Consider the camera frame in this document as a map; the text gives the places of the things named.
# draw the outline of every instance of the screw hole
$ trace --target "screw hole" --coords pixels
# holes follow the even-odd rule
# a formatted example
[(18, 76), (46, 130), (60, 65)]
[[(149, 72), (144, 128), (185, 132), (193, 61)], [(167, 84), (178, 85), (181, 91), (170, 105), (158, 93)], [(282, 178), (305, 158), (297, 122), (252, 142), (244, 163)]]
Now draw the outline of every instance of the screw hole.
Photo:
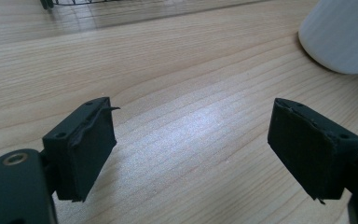
[(347, 134), (345, 134), (345, 133), (340, 134), (339, 137), (340, 137), (340, 138), (343, 138), (343, 139), (348, 139), (348, 138), (350, 138), (350, 137), (349, 137)]
[(26, 153), (16, 153), (13, 154), (4, 160), (4, 165), (16, 165), (19, 163), (22, 163), (23, 161), (26, 161), (28, 158), (28, 154)]
[(62, 138), (62, 137), (65, 137), (66, 136), (66, 133), (57, 133), (56, 134), (56, 138)]

